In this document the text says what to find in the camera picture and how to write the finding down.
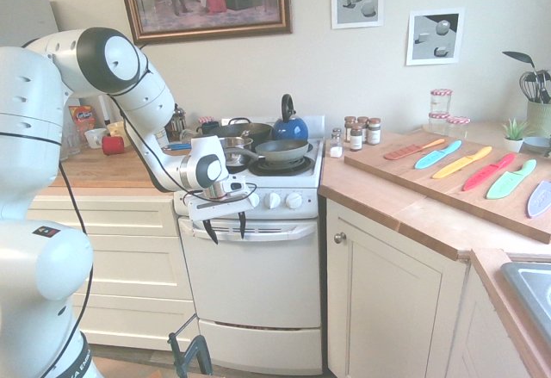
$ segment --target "red knife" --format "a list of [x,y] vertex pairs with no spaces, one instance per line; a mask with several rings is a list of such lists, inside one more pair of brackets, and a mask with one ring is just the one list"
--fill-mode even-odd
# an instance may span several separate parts
[[497,163],[487,165],[483,169],[478,170],[476,174],[474,174],[474,176],[467,180],[467,182],[463,186],[463,191],[467,191],[478,186],[479,184],[487,180],[488,177],[490,177],[496,171],[503,169],[505,166],[511,164],[514,159],[515,153],[512,152],[501,158]]

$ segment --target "blue kettle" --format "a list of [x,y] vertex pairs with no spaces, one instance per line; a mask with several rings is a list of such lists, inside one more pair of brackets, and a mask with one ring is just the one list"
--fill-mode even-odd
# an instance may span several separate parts
[[272,139],[308,139],[308,126],[296,115],[293,98],[285,94],[282,98],[282,118],[272,130]]

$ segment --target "stove knob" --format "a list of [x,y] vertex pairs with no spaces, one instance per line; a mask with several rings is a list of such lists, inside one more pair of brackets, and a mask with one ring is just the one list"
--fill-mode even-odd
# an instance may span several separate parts
[[260,197],[258,197],[258,194],[256,193],[251,193],[251,195],[249,196],[249,200],[251,201],[252,208],[255,208],[260,202]]
[[276,208],[282,202],[281,197],[277,193],[270,193],[264,197],[264,202],[269,208]]
[[299,208],[302,204],[302,197],[298,193],[291,193],[287,196],[287,199],[285,199],[285,204],[289,208]]

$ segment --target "blue knife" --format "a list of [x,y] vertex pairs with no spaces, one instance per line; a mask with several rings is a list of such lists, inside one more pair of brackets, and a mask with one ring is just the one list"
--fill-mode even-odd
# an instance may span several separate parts
[[423,158],[421,158],[417,163],[415,164],[416,169],[426,169],[427,167],[432,166],[437,161],[442,160],[444,157],[446,157],[448,154],[451,154],[455,150],[457,150],[459,147],[461,147],[461,140],[458,139],[457,141],[454,141],[449,146],[444,148],[443,150],[435,150]]

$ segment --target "white stove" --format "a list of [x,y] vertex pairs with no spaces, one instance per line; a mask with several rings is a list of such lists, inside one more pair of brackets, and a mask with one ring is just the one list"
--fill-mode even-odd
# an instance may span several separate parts
[[216,245],[201,222],[189,220],[183,193],[175,193],[199,330],[216,365],[265,374],[322,373],[318,186],[325,118],[301,118],[313,147],[306,155],[314,162],[310,170],[297,176],[238,173],[257,186],[259,200],[245,213],[244,239],[238,216],[230,215],[211,221]]

